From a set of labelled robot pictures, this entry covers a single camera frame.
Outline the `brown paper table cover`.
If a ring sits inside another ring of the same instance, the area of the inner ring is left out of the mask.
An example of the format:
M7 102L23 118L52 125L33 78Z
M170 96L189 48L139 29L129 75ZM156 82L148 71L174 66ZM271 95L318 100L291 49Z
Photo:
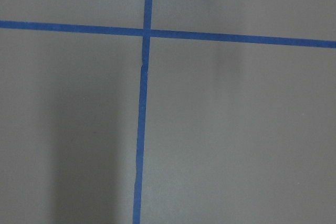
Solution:
M1 223L335 223L335 0L1 0Z

